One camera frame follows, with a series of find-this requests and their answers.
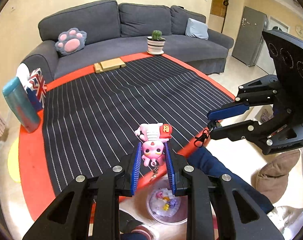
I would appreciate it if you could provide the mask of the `pink pig keychain toy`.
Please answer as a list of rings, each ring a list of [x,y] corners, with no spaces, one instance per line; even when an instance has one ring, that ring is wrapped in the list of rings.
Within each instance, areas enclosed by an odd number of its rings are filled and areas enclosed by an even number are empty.
[[[163,165],[165,143],[171,139],[173,128],[170,124],[140,124],[134,132],[142,143],[142,160],[145,167]]]

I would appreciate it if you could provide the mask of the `pink trash bin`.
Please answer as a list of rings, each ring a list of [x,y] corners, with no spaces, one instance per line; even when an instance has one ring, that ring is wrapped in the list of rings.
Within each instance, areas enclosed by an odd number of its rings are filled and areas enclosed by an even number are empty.
[[[151,217],[166,225],[179,225],[187,222],[188,197],[173,195],[167,176],[148,189],[146,208]]]

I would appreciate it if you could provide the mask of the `black slipper with sock foot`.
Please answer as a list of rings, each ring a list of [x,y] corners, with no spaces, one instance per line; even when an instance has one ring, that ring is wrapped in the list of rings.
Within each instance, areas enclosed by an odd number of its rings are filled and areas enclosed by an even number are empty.
[[[119,210],[120,239],[159,239],[160,235],[153,227],[137,220],[130,213]]]

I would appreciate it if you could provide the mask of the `grey refrigerator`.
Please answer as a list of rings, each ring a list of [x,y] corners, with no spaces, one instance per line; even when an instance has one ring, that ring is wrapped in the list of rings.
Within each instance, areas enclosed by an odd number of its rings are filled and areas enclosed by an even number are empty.
[[[267,30],[269,20],[263,12],[244,7],[232,56],[248,67],[256,64],[263,45],[262,32]]]

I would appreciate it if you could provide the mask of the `light blue cushion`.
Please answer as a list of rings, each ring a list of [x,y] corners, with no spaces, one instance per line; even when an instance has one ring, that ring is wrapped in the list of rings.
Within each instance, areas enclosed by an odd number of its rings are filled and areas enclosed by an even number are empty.
[[[189,18],[187,20],[185,35],[192,38],[208,40],[208,25],[195,19]]]

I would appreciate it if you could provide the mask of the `potted cactus striped pot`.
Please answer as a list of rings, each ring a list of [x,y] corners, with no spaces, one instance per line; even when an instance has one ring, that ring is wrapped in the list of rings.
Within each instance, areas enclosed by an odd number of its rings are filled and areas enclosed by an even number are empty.
[[[162,55],[166,39],[162,37],[162,31],[154,30],[151,36],[147,37],[147,53],[151,55]]]

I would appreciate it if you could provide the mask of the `wooden phone stand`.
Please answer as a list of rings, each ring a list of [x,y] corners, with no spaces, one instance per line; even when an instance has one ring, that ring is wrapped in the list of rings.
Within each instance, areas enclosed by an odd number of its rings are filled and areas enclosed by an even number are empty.
[[[111,71],[114,69],[123,68],[125,66],[126,66],[126,64],[120,58],[115,58],[115,59],[110,59],[110,60],[95,63],[94,71],[95,71],[95,73],[102,73],[102,72],[107,72],[107,71]]]

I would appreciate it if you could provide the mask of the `teal thermos bottle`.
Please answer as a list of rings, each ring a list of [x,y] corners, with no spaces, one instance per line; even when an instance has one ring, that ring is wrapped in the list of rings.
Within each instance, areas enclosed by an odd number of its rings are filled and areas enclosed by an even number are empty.
[[[32,106],[26,91],[18,77],[11,79],[2,89],[2,94],[17,119],[28,133],[34,132],[39,124],[40,118]]]

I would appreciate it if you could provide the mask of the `union jack tissue box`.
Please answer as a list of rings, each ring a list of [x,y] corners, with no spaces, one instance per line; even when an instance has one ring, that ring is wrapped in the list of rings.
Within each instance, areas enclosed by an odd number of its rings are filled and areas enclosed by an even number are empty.
[[[37,68],[32,72],[29,72],[27,65],[21,63],[17,68],[16,76],[23,85],[23,88],[27,93],[27,97],[36,112],[44,109],[47,84],[41,69]]]

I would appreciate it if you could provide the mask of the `cat paw cushion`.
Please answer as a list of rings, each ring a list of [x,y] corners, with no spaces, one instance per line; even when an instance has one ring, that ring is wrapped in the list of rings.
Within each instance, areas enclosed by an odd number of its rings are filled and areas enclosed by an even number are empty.
[[[85,47],[87,33],[78,28],[71,28],[59,34],[55,49],[60,56],[68,56]]]

